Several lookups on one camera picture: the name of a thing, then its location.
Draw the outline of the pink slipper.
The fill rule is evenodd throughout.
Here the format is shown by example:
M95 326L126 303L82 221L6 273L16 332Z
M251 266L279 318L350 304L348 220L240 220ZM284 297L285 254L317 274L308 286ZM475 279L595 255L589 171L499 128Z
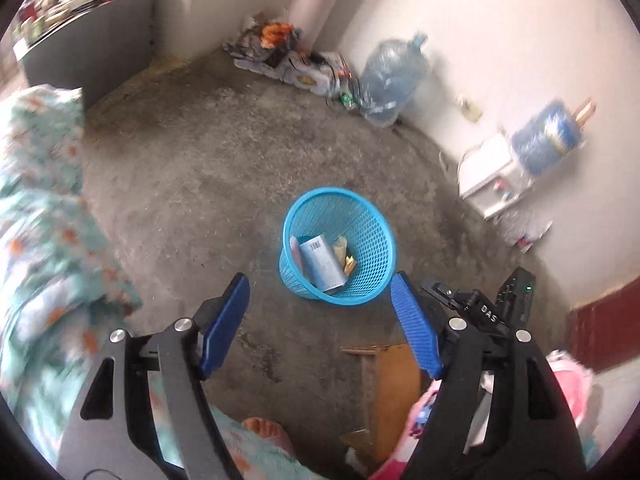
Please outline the pink slipper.
M588 413L593 371L564 350L553 350L548 354L547 361L561 387L575 425L579 427Z

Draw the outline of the grey side cabinet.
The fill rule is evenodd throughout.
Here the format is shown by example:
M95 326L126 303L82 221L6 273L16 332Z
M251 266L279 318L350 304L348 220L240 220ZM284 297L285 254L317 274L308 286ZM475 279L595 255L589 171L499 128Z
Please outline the grey side cabinet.
M112 0L13 52L28 84L81 89L89 108L150 65L152 12L153 0Z

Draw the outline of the small wooden stool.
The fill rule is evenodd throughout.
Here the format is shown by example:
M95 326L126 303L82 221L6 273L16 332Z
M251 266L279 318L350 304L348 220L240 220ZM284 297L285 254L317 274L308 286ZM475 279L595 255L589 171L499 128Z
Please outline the small wooden stool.
M341 352L360 362L363 419L363 427L343 434L341 442L367 465L378 465L392 454L419 399L421 372L405 342L342 347Z

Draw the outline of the brown paper bag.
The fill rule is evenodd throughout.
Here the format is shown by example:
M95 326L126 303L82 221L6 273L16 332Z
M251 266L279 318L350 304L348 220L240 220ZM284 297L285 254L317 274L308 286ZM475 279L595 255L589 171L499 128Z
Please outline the brown paper bag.
M357 260L354 256L347 252L348 241L344 236L337 237L336 242L333 244L333 251L335 258L343 268L344 274L349 278L352 271L355 270Z

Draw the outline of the blue mesh trash basket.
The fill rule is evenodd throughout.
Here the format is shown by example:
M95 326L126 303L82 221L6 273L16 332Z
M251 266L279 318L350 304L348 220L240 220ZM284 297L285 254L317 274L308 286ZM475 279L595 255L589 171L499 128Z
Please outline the blue mesh trash basket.
M280 277L300 298L356 307L378 298L395 272L396 244L382 214L344 188L316 188L285 216Z

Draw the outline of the blue white carton box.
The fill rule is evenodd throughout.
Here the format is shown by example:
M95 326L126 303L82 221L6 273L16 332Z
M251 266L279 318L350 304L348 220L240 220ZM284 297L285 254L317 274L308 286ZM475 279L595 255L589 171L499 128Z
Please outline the blue white carton box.
M335 255L333 247L323 235L300 245L308 280L320 292L332 292L347 283L347 276Z

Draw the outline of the empty water jug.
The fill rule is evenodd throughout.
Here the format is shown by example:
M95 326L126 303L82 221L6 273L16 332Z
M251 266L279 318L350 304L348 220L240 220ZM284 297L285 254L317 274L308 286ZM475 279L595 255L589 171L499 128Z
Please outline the empty water jug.
M371 124L392 126L430 73L422 52L427 36L386 39L371 52L359 78L360 112Z

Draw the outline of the water bottle on dispenser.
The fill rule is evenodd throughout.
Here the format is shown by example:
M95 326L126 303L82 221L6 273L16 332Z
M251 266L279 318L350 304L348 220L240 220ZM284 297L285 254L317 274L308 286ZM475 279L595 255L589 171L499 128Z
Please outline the water bottle on dispenser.
M560 100L549 102L523 128L511 136L518 162L538 178L582 144L582 132Z

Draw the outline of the floral teal quilt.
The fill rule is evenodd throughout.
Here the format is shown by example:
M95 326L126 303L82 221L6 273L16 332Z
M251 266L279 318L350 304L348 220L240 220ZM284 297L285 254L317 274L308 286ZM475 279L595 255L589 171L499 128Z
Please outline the floral teal quilt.
M141 301L82 197L79 90L38 86L1 107L1 453L17 478L56 470L82 385ZM164 460L180 466L160 374L149 374ZM209 406L238 479L308 479L272 422Z

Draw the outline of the white water dispenser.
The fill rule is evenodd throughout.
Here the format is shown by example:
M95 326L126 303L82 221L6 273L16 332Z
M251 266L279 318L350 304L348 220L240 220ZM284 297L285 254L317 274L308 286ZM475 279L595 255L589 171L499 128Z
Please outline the white water dispenser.
M466 152L457 178L459 196L485 220L516 204L533 183L503 140L485 142Z

